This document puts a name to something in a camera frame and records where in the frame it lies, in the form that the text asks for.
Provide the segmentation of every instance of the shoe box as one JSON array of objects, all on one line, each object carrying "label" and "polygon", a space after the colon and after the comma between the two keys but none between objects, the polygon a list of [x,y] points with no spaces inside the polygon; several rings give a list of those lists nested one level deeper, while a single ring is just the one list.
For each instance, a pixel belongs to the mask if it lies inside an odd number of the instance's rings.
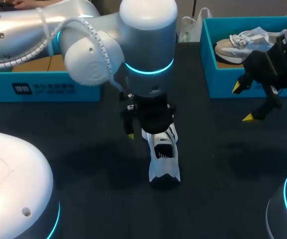
[{"label": "shoe box", "polygon": [[[245,70],[242,65],[235,66],[217,62],[213,51],[213,45],[219,40],[258,26],[268,32],[281,32],[287,29],[287,16],[222,17],[206,18],[203,21],[200,56],[210,98],[266,97],[262,86],[255,81],[249,90],[239,95],[233,94],[235,83],[238,77],[245,73]],[[287,96],[287,89],[284,89],[280,96]]]},{"label": "shoe box", "polygon": [[101,86],[83,86],[68,75],[62,55],[0,71],[0,102],[98,102]]}]

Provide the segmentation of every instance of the logo on box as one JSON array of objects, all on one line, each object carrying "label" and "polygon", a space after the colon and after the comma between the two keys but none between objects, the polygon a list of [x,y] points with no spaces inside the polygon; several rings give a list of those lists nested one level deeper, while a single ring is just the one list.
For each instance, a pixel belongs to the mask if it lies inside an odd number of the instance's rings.
[{"label": "logo on box", "polygon": [[12,83],[14,91],[17,95],[31,95],[32,91],[27,83]]}]

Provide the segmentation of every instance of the table surface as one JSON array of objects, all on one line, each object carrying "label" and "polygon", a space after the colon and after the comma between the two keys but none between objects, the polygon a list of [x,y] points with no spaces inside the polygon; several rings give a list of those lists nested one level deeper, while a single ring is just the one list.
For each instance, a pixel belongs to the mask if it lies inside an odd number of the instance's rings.
[{"label": "table surface", "polygon": [[182,182],[152,188],[149,149],[119,117],[105,86],[100,103],[0,104],[0,132],[49,160],[64,239],[267,239],[265,210],[287,176],[287,98],[260,124],[242,123],[263,99],[210,100],[199,44],[179,44],[175,86]]}]

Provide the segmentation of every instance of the white sneaker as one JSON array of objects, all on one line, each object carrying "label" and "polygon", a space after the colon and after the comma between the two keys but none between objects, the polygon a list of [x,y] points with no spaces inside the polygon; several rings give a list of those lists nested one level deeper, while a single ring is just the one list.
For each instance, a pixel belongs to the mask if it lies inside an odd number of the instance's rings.
[{"label": "white sneaker", "polygon": [[171,124],[164,133],[149,134],[142,130],[142,137],[148,141],[150,147],[149,181],[166,174],[181,181],[176,144],[178,134],[174,124]]},{"label": "white sneaker", "polygon": [[266,52],[276,43],[276,38],[285,33],[267,32],[261,27],[250,31],[243,31],[238,35],[230,35],[229,39],[223,39],[216,43],[215,54],[217,60],[227,63],[241,64],[249,54],[254,51]]}]

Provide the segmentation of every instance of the shoe lace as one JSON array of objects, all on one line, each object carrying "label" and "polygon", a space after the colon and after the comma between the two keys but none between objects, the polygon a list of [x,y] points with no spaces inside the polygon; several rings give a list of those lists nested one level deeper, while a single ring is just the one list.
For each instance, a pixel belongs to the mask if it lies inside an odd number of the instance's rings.
[{"label": "shoe lace", "polygon": [[233,46],[237,47],[239,45],[247,45],[248,43],[252,43],[253,41],[251,40],[248,35],[250,34],[249,31],[243,31],[239,33],[238,35],[229,35],[229,39]]}]

